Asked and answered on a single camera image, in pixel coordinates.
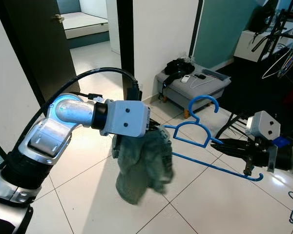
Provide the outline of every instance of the gray cloth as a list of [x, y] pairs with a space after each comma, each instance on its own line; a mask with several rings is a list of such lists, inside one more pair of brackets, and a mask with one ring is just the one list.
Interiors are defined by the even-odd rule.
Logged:
[[112, 144], [113, 158], [118, 158], [120, 167], [116, 189], [125, 201], [137, 204], [148, 187], [165, 193], [173, 170], [169, 133], [163, 126], [139, 138], [114, 136]]

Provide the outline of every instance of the gray ottoman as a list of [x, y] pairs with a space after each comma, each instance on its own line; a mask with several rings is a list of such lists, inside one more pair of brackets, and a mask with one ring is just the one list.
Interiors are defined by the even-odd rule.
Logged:
[[[202, 73], [204, 67], [195, 64], [195, 70], [192, 75]], [[158, 91], [162, 92], [163, 81], [167, 79], [168, 75], [165, 75], [164, 71], [155, 76], [158, 80]], [[195, 77], [191, 76], [187, 83], [182, 83], [181, 78], [176, 79], [172, 84], [170, 84], [166, 89], [164, 89], [164, 101], [169, 98], [170, 100], [176, 102], [178, 105], [184, 108], [185, 118], [189, 117], [188, 104], [191, 99], [199, 95], [210, 95], [214, 98], [219, 98], [222, 96], [224, 88], [231, 83], [230, 77], [225, 80], [214, 79], [214, 77], [207, 76], [205, 79], [197, 79], [195, 82]], [[196, 110], [206, 104], [210, 100], [202, 99], [198, 100], [193, 105], [193, 110]]]

